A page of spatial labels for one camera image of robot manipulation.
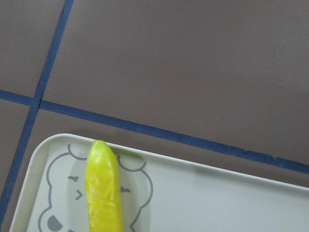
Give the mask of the bright yellow banana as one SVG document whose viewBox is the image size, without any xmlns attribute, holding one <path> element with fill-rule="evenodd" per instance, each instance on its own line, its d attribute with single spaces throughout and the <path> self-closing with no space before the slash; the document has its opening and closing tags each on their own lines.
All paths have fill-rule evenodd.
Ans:
<svg viewBox="0 0 309 232">
<path fill-rule="evenodd" d="M 85 168 L 85 194 L 91 232 L 123 232 L 120 177 L 115 154 L 104 142 L 92 143 Z"/>
</svg>

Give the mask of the white bear tray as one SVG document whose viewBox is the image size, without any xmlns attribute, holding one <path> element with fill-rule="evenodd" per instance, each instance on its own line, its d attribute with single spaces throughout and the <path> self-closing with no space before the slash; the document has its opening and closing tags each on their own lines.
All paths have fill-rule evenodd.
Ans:
<svg viewBox="0 0 309 232">
<path fill-rule="evenodd" d="M 93 140 L 57 134 L 34 150 L 12 232 L 86 232 Z M 309 190 L 110 144 L 119 157 L 127 232 L 306 232 Z"/>
</svg>

